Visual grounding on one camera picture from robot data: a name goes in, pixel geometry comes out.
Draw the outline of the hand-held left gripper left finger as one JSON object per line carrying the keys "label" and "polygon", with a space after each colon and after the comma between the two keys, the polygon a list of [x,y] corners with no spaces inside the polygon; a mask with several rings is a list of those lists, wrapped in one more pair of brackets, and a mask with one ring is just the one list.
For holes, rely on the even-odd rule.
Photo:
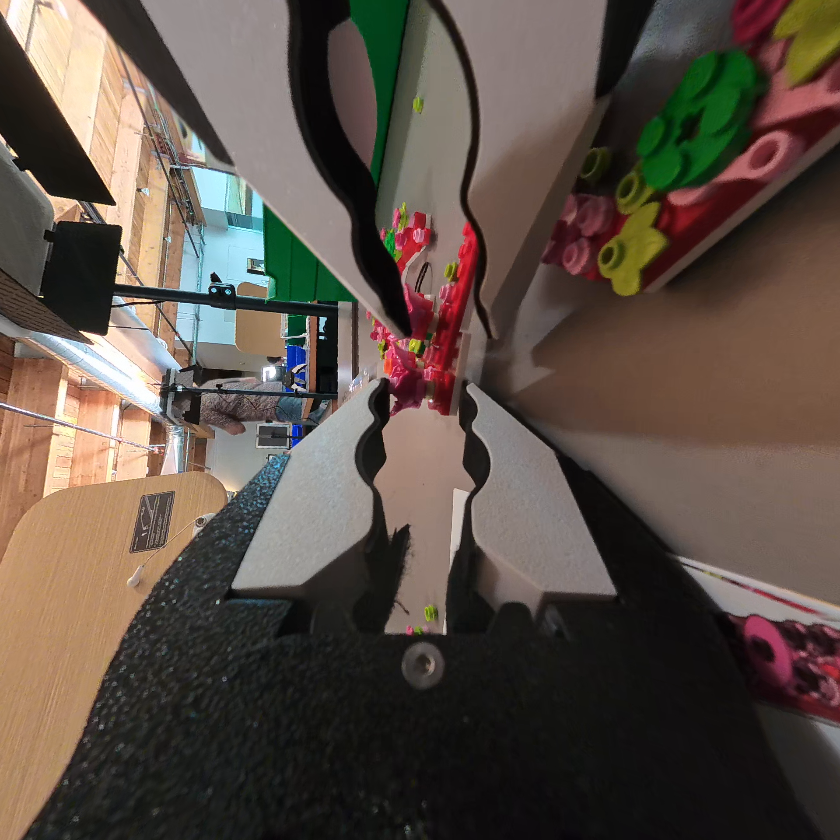
{"label": "hand-held left gripper left finger", "polygon": [[385,629],[392,547],[374,479],[385,462],[388,387],[370,381],[291,450],[232,594],[334,603],[361,631]]}

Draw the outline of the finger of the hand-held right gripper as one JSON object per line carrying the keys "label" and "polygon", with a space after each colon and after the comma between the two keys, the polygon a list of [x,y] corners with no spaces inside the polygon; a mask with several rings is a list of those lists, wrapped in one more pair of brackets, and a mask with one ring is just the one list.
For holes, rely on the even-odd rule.
{"label": "finger of the hand-held right gripper", "polygon": [[406,336],[376,186],[332,96],[329,38],[350,19],[350,3],[141,5],[237,172],[359,302]]}
{"label": "finger of the hand-held right gripper", "polygon": [[595,95],[608,2],[432,2],[465,74],[470,138],[459,201],[479,244],[476,315],[509,329],[605,104]]}

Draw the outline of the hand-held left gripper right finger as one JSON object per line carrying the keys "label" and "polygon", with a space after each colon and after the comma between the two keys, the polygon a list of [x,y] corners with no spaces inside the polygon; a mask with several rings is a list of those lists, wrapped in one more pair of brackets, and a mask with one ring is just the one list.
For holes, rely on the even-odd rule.
{"label": "hand-held left gripper right finger", "polygon": [[476,384],[462,391],[458,420],[474,488],[456,552],[456,623],[487,624],[508,603],[537,620],[556,602],[614,601],[558,453]]}

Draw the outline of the large red lego flower frame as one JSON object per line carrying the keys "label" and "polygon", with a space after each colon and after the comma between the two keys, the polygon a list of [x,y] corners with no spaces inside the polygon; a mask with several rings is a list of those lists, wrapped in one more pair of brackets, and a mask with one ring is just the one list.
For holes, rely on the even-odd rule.
{"label": "large red lego flower frame", "polygon": [[392,416],[408,408],[428,406],[427,399],[434,392],[428,380],[425,353],[438,320],[438,294],[447,279],[444,275],[444,284],[438,291],[423,293],[423,283],[432,273],[424,255],[433,238],[431,217],[422,212],[410,213],[405,203],[395,208],[391,226],[381,229],[382,243],[400,271],[411,322],[408,337],[398,339],[370,312],[365,314],[371,322],[371,339],[383,362],[392,396]]}

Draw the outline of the lego instruction booklet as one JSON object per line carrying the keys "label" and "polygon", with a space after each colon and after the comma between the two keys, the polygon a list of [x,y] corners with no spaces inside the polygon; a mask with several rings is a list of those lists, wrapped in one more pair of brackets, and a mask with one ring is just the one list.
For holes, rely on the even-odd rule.
{"label": "lego instruction booklet", "polygon": [[782,771],[822,838],[839,838],[839,607],[675,556],[717,608]]}

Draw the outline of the stacked green plastic bins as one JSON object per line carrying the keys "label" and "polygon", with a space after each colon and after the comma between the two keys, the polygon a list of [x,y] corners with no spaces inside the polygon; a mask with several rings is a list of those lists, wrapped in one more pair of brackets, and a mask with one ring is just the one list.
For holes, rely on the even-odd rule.
{"label": "stacked green plastic bins", "polygon": [[[408,6],[407,1],[351,1],[349,22],[330,38],[338,58],[350,64],[342,73],[330,60],[339,120],[375,185],[382,174]],[[268,208],[264,250],[274,299],[355,302],[352,292]]]}

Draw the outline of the black flat panel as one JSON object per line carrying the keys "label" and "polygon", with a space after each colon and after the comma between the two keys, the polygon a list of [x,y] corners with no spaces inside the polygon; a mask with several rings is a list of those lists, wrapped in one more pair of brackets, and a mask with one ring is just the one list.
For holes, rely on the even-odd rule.
{"label": "black flat panel", "polygon": [[51,196],[80,203],[116,202],[77,136],[1,19],[1,134],[14,162]]}

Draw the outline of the black rig pole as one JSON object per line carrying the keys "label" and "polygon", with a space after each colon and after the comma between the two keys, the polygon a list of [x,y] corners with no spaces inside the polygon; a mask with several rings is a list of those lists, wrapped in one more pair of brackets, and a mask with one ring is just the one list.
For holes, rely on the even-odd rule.
{"label": "black rig pole", "polygon": [[[138,287],[116,283],[109,295],[123,299],[134,298],[142,301],[174,302],[190,304],[197,307],[211,307],[207,304],[207,293],[200,291],[164,287]],[[239,295],[238,293],[237,308],[263,310],[282,314],[299,314],[319,318],[336,318],[339,315],[339,305],[336,302],[275,301],[266,298]]]}

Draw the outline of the black square panel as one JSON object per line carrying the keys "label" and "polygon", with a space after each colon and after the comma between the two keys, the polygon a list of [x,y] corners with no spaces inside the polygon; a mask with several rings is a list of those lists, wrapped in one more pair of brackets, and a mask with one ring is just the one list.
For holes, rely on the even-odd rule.
{"label": "black square panel", "polygon": [[107,334],[121,241],[118,225],[55,225],[40,295],[47,308],[73,329]]}

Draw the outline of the thin metal rod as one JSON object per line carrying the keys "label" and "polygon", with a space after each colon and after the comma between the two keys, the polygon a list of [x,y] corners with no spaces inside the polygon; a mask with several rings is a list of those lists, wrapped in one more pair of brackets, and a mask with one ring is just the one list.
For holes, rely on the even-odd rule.
{"label": "thin metal rod", "polygon": [[141,442],[134,441],[132,439],[116,435],[116,434],[109,434],[105,432],[101,432],[96,429],[92,429],[89,427],[80,426],[76,423],[69,422],[64,419],[59,419],[55,416],[49,416],[42,413],[37,413],[30,411],[28,409],[15,406],[6,402],[1,402],[1,410],[6,413],[12,413],[15,415],[19,415],[21,417],[26,417],[32,419],[34,421],[41,422],[42,425],[50,425],[53,427],[62,427],[68,428],[76,433],[87,434],[89,436],[95,436],[97,438],[107,439],[113,443],[134,447],[137,449],[142,449],[147,452],[163,452],[166,447],[166,443],[163,444],[142,444]]}

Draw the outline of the light wood board with label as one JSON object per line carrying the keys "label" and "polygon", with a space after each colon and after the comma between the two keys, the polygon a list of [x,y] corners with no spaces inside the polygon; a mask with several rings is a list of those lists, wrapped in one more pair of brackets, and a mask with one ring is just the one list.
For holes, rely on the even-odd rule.
{"label": "light wood board with label", "polygon": [[25,835],[135,614],[227,500],[190,471],[60,490],[16,526],[1,566],[2,838]]}

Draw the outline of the brown slatted panel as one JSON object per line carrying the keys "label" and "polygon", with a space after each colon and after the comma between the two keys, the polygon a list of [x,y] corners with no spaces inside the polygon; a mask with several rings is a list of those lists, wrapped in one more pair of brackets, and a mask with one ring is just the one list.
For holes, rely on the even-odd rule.
{"label": "brown slatted panel", "polygon": [[19,328],[92,345],[92,341],[49,310],[34,293],[1,270],[1,314]]}

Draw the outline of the small red lego flower frame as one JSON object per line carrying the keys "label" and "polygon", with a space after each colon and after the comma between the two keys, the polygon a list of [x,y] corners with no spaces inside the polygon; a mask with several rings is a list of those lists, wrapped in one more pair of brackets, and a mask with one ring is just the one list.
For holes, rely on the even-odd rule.
{"label": "small red lego flower frame", "polygon": [[839,2],[735,2],[733,41],[692,60],[597,185],[578,177],[541,263],[653,292],[828,151],[839,133]]}

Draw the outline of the silver ventilation duct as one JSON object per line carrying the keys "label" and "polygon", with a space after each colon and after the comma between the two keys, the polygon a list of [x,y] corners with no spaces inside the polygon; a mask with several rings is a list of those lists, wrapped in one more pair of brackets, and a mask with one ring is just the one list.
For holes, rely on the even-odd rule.
{"label": "silver ventilation duct", "polygon": [[125,372],[102,358],[88,345],[62,339],[47,333],[25,331],[15,337],[31,350],[47,354],[80,376],[101,388],[120,396],[124,401],[149,414],[165,430],[163,466],[161,473],[182,473],[187,470],[186,433],[165,415],[161,396],[137,375]]}

